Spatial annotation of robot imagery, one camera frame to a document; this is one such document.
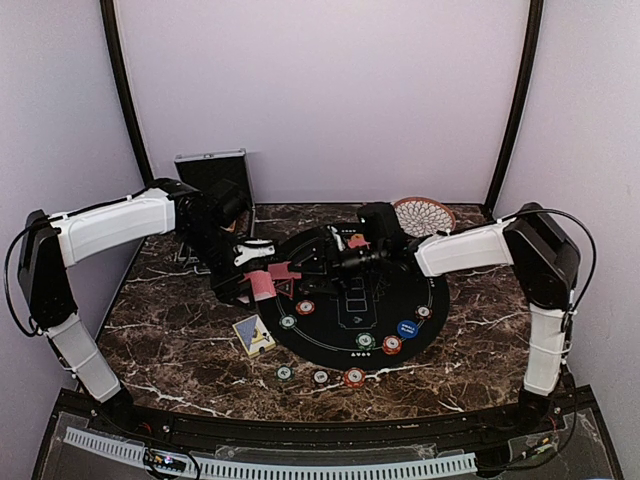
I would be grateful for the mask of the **black-red 100 chip stack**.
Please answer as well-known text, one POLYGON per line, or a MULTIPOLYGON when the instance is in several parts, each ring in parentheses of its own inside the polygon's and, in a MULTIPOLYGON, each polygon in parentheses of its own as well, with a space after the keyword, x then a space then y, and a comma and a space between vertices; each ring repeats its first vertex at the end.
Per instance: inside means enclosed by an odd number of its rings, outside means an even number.
POLYGON ((316 370, 312 376, 313 382, 317 385, 324 385, 329 380, 329 374, 325 370, 316 370))

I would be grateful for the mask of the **dealt red card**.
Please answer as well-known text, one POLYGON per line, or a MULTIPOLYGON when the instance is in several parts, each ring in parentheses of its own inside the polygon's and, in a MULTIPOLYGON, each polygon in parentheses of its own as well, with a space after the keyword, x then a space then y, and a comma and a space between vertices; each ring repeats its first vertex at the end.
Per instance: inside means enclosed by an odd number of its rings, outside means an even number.
POLYGON ((363 234, 356 233, 349 238, 347 245, 350 249, 357 249, 357 248, 368 249, 370 246, 370 243, 365 239, 363 234))
POLYGON ((302 274, 289 270, 289 262, 273 263, 267 269, 273 281, 300 280, 302 274))

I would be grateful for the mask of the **red card deck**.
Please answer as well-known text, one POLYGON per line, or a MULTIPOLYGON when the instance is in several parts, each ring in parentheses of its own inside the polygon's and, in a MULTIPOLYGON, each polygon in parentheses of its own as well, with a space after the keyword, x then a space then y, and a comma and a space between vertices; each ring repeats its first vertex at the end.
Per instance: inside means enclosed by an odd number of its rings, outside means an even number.
POLYGON ((268 271, 256 270, 246 273, 245 279, 251 284, 253 298, 256 302, 277 296, 273 279, 268 271))

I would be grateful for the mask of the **red-gold 5 chip stack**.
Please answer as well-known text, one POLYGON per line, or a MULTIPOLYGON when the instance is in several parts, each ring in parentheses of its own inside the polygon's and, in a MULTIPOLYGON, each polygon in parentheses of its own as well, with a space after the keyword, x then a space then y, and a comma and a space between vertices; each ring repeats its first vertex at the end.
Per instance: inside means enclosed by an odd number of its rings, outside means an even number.
POLYGON ((357 367, 350 368, 344 372, 343 381, 349 388, 361 388, 366 381, 366 373, 357 367))

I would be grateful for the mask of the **red triangular all-in marker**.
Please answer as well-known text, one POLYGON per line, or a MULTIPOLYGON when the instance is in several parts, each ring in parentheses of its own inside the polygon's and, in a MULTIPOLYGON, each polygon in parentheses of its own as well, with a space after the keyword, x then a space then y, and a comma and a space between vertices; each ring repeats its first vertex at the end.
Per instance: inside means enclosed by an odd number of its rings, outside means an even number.
POLYGON ((275 290, 278 294, 284 295, 289 299, 292 299, 295 294, 295 280, 287 279, 283 280, 275 285, 275 290))

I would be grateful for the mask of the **green poker chip stack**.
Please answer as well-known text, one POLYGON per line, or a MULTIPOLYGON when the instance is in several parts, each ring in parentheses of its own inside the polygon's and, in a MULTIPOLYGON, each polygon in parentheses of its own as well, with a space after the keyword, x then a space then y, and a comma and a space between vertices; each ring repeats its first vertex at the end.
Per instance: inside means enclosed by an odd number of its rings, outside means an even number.
POLYGON ((276 370, 276 378, 278 381, 288 382, 292 380, 293 377, 294 377, 293 369, 290 368, 289 366, 282 365, 278 367, 276 370))

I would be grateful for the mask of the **blue small blind button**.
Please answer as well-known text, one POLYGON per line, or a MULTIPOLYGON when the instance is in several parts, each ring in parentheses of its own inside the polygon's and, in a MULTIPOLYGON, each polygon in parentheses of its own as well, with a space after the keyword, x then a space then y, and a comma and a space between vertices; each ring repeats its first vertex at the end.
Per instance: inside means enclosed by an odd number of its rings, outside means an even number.
POLYGON ((415 338, 419 333, 419 325, 412 320, 402 320, 397 324, 398 335, 404 339, 415 338))

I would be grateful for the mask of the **100 chips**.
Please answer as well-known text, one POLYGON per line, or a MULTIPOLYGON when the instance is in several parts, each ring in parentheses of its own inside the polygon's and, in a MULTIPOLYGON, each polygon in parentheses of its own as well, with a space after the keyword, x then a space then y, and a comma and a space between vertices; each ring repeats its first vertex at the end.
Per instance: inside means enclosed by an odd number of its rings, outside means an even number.
POLYGON ((418 305, 415 310, 415 315, 420 320, 427 320, 432 316, 432 311, 426 305, 418 305))

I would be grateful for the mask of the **green chips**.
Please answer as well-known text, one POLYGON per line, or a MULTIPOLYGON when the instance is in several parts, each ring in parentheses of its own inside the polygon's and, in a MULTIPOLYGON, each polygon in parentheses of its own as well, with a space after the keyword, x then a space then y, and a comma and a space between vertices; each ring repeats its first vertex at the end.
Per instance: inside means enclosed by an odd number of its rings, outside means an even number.
POLYGON ((372 334, 361 332, 356 336, 356 345, 360 350, 368 351, 376 346, 376 340, 372 334))
POLYGON ((284 315, 279 319, 279 325, 285 330, 293 329, 297 324, 297 319, 293 315, 284 315))

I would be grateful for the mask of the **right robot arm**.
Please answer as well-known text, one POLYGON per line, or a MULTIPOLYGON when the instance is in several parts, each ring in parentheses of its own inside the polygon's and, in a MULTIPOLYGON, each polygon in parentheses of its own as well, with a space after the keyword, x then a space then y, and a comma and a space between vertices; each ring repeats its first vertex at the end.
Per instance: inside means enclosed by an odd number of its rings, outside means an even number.
POLYGON ((489 266, 512 269, 529 305, 531 327, 522 384, 523 392, 530 396, 511 410, 510 424, 521 434, 534 432, 549 416, 544 398, 561 378, 571 349, 573 317, 588 288, 578 282, 580 250, 555 219, 562 217, 574 224, 579 219, 530 202, 480 226, 412 237, 401 228, 389 203, 366 204, 357 217, 368 247, 349 248, 327 226, 307 254, 294 256, 294 269, 323 275, 331 282, 384 263, 427 278, 489 266))

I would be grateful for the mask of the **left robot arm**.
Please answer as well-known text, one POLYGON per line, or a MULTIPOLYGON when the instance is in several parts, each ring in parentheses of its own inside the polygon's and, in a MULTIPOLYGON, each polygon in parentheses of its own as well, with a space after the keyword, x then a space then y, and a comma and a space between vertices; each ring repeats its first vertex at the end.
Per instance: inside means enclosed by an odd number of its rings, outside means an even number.
POLYGON ((84 390, 103 405, 101 417, 120 436, 141 427, 126 387, 82 323, 67 271, 95 254, 152 235, 175 233, 212 275, 225 303, 246 295, 245 272, 263 267, 276 253, 270 240, 232 234, 231 224, 247 209, 230 181, 207 195, 181 181, 161 178, 145 189, 73 212, 32 212, 14 244, 21 248, 18 282, 34 331, 43 334, 84 390))

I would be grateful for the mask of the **red chips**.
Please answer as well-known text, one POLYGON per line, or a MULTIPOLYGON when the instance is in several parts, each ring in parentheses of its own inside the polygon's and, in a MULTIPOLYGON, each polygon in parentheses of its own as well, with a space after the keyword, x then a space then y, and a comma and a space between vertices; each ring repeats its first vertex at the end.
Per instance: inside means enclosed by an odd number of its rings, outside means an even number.
POLYGON ((401 349, 402 340, 399 337, 395 335, 389 335, 384 338, 382 342, 382 350, 387 355, 397 355, 400 353, 401 349))
POLYGON ((311 300, 302 300, 297 303, 296 311, 300 315, 309 315, 315 311, 315 303, 311 300))

